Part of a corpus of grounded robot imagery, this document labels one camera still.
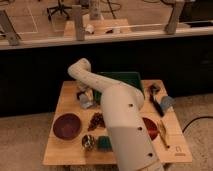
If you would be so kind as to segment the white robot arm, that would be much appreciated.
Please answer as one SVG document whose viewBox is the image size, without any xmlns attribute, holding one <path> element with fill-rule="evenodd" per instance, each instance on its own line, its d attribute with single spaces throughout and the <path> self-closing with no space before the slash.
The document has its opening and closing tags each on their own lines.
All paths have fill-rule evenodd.
<svg viewBox="0 0 213 171">
<path fill-rule="evenodd" d="M 100 106 L 119 171 L 164 171 L 140 115 L 143 93 L 125 82 L 92 73 L 86 58 L 70 65 L 68 74 L 101 93 Z"/>
</svg>

